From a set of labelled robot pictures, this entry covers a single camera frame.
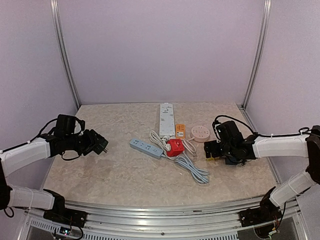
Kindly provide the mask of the dark green cube socket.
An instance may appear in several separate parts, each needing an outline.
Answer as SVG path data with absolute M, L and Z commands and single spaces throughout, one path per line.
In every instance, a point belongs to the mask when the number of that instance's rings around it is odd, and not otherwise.
M 95 140 L 95 144 L 93 147 L 93 151 L 100 155 L 101 153 L 107 153 L 108 152 L 108 146 L 109 142 L 106 140 L 103 136 L 98 136 Z

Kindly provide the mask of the yellow cube socket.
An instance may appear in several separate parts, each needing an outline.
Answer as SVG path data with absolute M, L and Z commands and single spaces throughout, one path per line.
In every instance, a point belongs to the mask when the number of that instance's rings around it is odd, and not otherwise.
M 220 160 L 220 157 L 208 157 L 205 159 L 207 162 L 212 162 L 212 161 L 218 161 Z

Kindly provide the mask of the black power adapter with cable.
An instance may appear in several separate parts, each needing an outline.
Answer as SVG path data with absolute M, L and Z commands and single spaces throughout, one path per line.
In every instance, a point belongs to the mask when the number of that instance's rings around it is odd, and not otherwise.
M 247 160 L 246 160 L 246 159 L 243 159 L 243 160 L 241 160 L 241 161 L 238 162 L 238 164 L 241 165 L 241 166 L 245 166 L 246 163 L 247 163 Z

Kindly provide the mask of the red cube socket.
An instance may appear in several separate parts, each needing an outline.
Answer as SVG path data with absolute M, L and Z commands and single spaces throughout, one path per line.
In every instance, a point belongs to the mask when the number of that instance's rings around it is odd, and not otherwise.
M 176 157 L 185 151 L 185 147 L 180 138 L 173 138 L 167 142 L 170 145 L 170 150 L 166 152 L 168 157 Z

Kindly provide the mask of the blue cube socket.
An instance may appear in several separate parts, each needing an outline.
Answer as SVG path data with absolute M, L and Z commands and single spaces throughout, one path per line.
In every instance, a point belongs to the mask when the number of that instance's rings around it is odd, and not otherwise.
M 224 161 L 226 165 L 236 166 L 239 164 L 239 161 L 234 157 L 226 157 Z

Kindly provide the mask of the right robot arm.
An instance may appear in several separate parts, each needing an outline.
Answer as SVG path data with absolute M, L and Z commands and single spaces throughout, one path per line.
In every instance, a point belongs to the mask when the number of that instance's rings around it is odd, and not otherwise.
M 263 197 L 255 216 L 260 222 L 266 222 L 287 200 L 320 183 L 320 127 L 303 127 L 297 133 L 280 135 L 252 131 L 244 138 L 237 122 L 233 117 L 226 122 L 219 122 L 217 118 L 213 121 L 216 139 L 204 143 L 206 158 L 225 158 L 234 165 L 269 157 L 308 159 L 305 170 L 272 188 Z

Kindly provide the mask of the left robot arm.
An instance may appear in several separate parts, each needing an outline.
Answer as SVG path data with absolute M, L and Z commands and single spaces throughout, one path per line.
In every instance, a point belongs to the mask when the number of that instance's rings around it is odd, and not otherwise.
M 65 198 L 51 190 L 35 190 L 9 185 L 7 177 L 40 160 L 63 156 L 67 151 L 78 157 L 91 152 L 97 155 L 106 150 L 108 141 L 86 122 L 76 116 L 60 114 L 53 119 L 55 126 L 47 133 L 42 129 L 32 139 L 0 152 L 0 209 L 40 209 L 46 215 L 66 222 L 72 213 L 65 207 Z

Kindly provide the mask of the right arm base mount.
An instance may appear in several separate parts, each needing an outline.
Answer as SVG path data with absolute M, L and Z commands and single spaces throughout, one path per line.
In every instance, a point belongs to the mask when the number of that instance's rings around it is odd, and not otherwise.
M 263 210 L 261 207 L 257 207 L 242 210 L 238 213 L 238 215 L 240 218 L 241 226 L 249 227 L 274 220 L 280 220 L 282 217 L 282 212 L 279 208 L 276 208 L 272 212 L 269 212 L 268 210 Z

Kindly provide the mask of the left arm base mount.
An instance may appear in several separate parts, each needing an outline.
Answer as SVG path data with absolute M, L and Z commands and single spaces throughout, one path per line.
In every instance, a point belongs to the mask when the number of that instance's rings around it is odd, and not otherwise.
M 43 218 L 55 223 L 83 228 L 88 213 L 81 210 L 64 208 L 63 210 L 45 210 Z

